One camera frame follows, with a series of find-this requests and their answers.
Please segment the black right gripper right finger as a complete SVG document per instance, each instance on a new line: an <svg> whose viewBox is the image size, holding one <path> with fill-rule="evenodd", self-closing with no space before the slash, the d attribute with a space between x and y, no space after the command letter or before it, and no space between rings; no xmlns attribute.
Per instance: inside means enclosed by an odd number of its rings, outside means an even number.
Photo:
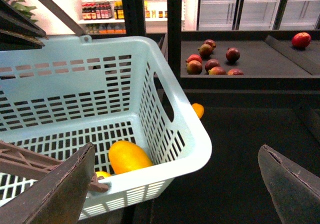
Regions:
<svg viewBox="0 0 320 224"><path fill-rule="evenodd" d="M263 182L283 224L320 222L320 178L268 145L258 151Z"/></svg>

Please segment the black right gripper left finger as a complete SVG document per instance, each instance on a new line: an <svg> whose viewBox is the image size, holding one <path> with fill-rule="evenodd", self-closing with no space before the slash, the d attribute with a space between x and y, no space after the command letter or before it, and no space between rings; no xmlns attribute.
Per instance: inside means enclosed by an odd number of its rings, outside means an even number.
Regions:
<svg viewBox="0 0 320 224"><path fill-rule="evenodd" d="M87 143L28 190L0 208L2 224L76 224L94 175L95 147Z"/></svg>

